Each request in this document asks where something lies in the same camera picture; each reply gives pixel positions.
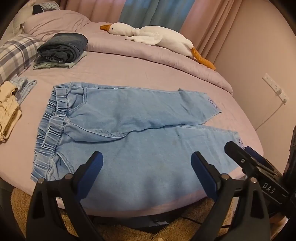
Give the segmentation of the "light blue denim pants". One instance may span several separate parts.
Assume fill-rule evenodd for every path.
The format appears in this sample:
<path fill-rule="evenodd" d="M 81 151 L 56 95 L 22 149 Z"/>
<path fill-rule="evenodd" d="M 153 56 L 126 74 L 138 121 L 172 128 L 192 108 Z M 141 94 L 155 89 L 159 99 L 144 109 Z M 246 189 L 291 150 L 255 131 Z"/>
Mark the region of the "light blue denim pants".
<path fill-rule="evenodd" d="M 221 173 L 237 132 L 206 126 L 220 109 L 201 92 L 71 82 L 53 87 L 38 126 L 31 178 L 62 179 L 99 151 L 103 166 L 85 208 L 140 211 L 203 190 L 191 166 L 198 151 Z"/>

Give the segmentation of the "tan shaggy rug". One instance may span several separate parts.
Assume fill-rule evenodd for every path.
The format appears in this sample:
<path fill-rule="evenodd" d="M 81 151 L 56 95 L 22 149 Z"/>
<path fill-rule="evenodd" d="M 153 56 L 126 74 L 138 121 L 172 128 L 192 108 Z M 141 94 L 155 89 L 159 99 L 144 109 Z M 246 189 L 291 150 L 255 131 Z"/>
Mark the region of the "tan shaggy rug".
<path fill-rule="evenodd" d="M 11 207 L 16 222 L 26 236 L 27 214 L 31 196 L 15 188 L 11 194 Z M 211 208 L 214 201 L 204 198 L 192 205 L 153 216 L 112 218 L 89 216 L 105 240 L 190 240 Z M 77 236 L 66 213 L 60 209 L 69 233 Z"/>

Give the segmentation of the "pink bed sheet mattress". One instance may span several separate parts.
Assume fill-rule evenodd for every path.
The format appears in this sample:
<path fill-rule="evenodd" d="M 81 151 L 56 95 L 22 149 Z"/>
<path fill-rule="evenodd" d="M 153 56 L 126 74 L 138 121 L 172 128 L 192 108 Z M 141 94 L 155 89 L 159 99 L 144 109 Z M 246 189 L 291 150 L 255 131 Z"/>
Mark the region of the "pink bed sheet mattress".
<path fill-rule="evenodd" d="M 82 205 L 91 215 L 167 212 L 205 196 L 192 167 L 201 152 L 220 172 L 243 175 L 228 141 L 263 148 L 233 96 L 165 65 L 88 53 L 71 69 L 29 68 L 37 85 L 1 144 L 1 178 L 32 194 L 39 178 L 74 173 L 95 151 L 103 167 Z"/>

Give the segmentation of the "beige knit garment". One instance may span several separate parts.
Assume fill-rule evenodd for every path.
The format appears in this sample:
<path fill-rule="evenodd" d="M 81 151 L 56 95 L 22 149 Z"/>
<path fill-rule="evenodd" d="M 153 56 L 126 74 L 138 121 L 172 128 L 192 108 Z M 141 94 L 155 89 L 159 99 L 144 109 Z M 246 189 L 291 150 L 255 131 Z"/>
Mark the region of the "beige knit garment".
<path fill-rule="evenodd" d="M 1 143 L 5 143 L 22 112 L 15 96 L 18 89 L 9 81 L 1 85 Z"/>

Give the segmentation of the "small light denim garment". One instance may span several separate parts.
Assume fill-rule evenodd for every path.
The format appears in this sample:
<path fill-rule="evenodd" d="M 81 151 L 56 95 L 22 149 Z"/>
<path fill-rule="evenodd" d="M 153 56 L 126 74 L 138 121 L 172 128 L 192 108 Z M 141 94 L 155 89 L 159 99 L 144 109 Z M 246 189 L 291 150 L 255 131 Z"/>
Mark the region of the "small light denim garment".
<path fill-rule="evenodd" d="M 13 93 L 19 105 L 37 84 L 37 80 L 29 80 L 27 77 L 18 77 L 18 75 L 13 76 L 9 82 L 16 88 Z"/>

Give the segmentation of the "pink and blue curtains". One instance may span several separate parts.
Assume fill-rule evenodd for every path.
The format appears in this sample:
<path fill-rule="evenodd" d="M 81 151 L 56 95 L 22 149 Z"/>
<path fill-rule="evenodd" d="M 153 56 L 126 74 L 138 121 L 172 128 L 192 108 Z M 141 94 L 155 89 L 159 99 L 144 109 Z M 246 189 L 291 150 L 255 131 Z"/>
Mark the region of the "pink and blue curtains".
<path fill-rule="evenodd" d="M 197 51 L 214 62 L 234 23 L 241 0 L 73 0 L 59 1 L 92 22 L 122 22 L 135 28 L 148 25 L 175 30 L 191 40 Z"/>

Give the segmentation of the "white goose plush toy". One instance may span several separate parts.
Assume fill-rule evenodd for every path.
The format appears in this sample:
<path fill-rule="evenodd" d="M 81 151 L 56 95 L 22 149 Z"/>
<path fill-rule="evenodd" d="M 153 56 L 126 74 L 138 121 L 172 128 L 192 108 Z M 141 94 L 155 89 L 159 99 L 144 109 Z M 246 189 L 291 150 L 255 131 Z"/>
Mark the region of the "white goose plush toy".
<path fill-rule="evenodd" d="M 161 26 L 145 26 L 139 29 L 120 22 L 102 25 L 100 29 L 112 35 L 124 36 L 126 40 L 169 49 L 195 59 L 212 70 L 216 69 L 213 63 L 200 55 L 189 39 L 174 30 Z"/>

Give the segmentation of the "plaid pillow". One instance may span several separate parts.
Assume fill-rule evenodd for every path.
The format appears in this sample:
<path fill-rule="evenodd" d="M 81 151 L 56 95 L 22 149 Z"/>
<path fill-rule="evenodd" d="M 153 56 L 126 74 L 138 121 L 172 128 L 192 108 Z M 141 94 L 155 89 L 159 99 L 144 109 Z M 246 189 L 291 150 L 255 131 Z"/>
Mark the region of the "plaid pillow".
<path fill-rule="evenodd" d="M 1 46 L 1 84 L 21 74 L 36 59 L 44 42 L 28 34 L 17 35 Z"/>

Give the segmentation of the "pink duvet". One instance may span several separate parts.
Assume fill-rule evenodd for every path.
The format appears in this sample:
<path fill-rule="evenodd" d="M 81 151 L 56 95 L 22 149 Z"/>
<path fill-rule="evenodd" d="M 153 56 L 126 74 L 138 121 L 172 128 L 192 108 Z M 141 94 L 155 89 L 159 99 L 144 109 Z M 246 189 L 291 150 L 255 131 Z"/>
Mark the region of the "pink duvet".
<path fill-rule="evenodd" d="M 71 10 L 46 11 L 29 17 L 23 24 L 26 34 L 44 42 L 57 33 L 80 33 L 88 39 L 87 51 L 135 57 L 178 69 L 233 94 L 231 85 L 217 71 L 171 50 L 135 43 L 123 36 L 100 30 L 100 23 Z"/>

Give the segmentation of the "white wall power strip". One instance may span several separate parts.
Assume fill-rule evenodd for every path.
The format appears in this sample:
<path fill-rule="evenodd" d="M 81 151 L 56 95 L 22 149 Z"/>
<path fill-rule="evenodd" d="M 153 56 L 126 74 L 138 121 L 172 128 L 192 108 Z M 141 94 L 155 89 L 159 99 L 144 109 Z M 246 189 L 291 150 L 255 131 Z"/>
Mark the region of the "white wall power strip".
<path fill-rule="evenodd" d="M 275 92 L 276 96 L 281 99 L 281 102 L 286 105 L 289 101 L 288 96 L 285 91 L 271 78 L 267 73 L 262 77 L 262 79 L 269 85 L 269 87 Z"/>

